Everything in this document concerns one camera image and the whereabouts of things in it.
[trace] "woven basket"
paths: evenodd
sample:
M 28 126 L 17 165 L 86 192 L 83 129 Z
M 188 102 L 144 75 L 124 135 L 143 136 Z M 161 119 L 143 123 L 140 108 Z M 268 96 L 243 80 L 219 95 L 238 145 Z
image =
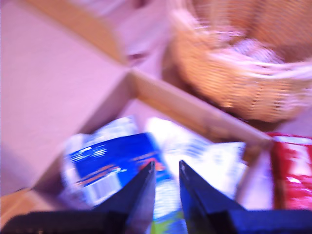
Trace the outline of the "woven basket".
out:
M 197 92 L 244 119 L 312 106 L 311 0 L 170 0 L 172 51 Z

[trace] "cardboard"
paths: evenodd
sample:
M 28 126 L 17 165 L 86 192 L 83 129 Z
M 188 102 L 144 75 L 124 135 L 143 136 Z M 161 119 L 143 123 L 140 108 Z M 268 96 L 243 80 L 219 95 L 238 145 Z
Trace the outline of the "cardboard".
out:
M 7 193 L 28 189 L 1 198 L 1 225 L 20 213 L 68 209 L 59 199 L 65 140 L 118 117 L 135 115 L 141 130 L 156 116 L 215 142 L 244 141 L 250 162 L 270 143 L 266 134 L 183 90 L 130 70 L 109 27 L 81 9 L 63 0 L 27 2 L 99 50 L 26 4 L 13 0 L 2 8 L 1 178 L 9 181 Z
M 139 71 L 131 71 L 121 79 L 76 133 L 91 133 L 113 119 L 127 115 L 137 118 L 141 130 L 149 117 L 157 116 L 183 124 L 212 140 L 237 139 L 246 142 L 247 147 L 259 148 L 265 148 L 270 142 L 266 134 L 165 82 L 150 79 Z M 58 199 L 63 189 L 59 174 L 61 157 L 62 154 L 59 154 L 34 187 L 23 195 L 27 200 L 30 199 L 27 203 L 30 206 L 26 207 L 29 211 L 66 209 L 66 205 Z M 9 214 L 4 214 L 16 214 L 19 209 L 20 205 L 16 205 L 16 209 L 12 208 Z
M 9 1 L 1 13 L 1 195 L 6 195 L 34 185 L 128 68 L 28 5 Z M 114 48 L 104 41 L 106 51 Z
M 26 0 L 118 62 L 136 64 L 169 40 L 166 0 Z M 112 34 L 107 22 L 113 27 Z

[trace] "red snack bag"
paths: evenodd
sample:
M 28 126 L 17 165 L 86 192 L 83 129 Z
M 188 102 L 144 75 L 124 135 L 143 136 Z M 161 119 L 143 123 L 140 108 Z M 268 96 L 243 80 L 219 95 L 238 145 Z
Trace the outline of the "red snack bag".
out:
M 269 133 L 275 207 L 312 210 L 312 138 Z

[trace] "plastic wrapper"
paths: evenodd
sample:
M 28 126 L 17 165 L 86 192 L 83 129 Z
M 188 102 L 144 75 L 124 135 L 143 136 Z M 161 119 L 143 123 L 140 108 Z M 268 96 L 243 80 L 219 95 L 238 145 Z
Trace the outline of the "plastic wrapper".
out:
M 312 210 L 312 138 L 270 133 L 275 207 Z
M 65 190 L 62 194 L 63 200 L 77 209 L 85 209 L 86 207 L 92 206 L 87 202 L 86 196 L 79 184 L 80 177 L 69 157 L 70 154 L 106 140 L 130 136 L 137 133 L 138 129 L 134 117 L 129 116 L 116 119 L 99 128 L 93 134 L 76 134 L 70 137 L 66 142 L 61 170 L 62 180 L 65 185 Z
M 153 133 L 163 151 L 163 160 L 178 182 L 178 163 L 184 160 L 212 186 L 234 198 L 236 188 L 247 166 L 242 160 L 243 142 L 208 141 L 170 121 L 151 118 L 147 132 Z
M 162 163 L 172 179 L 156 185 L 152 233 L 187 233 L 179 194 L 179 161 L 189 163 L 205 180 L 233 198 L 246 165 L 242 142 L 213 144 L 202 136 L 157 117 L 147 122 L 162 150 Z

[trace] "snack bag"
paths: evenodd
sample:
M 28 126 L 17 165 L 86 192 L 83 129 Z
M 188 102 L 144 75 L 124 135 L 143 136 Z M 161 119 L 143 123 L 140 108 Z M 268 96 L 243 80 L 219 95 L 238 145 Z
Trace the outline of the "snack bag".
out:
M 136 134 L 94 144 L 69 158 L 87 203 L 96 206 L 118 192 L 150 161 L 156 163 L 157 180 L 169 179 L 159 154 L 149 134 Z
M 138 128 L 135 118 L 133 116 L 128 116 L 116 119 L 104 125 L 93 134 L 76 134 L 71 136 L 66 142 L 65 154 L 62 159 L 61 176 L 65 185 L 63 200 L 66 200 L 66 203 L 71 203 L 71 206 L 77 209 L 80 209 L 80 207 L 84 209 L 87 205 L 86 197 L 83 195 L 82 187 L 79 184 L 80 178 L 74 163 L 70 159 L 70 154 L 106 140 L 130 136 L 137 133 Z
M 312 210 L 312 138 L 269 133 L 275 207 Z

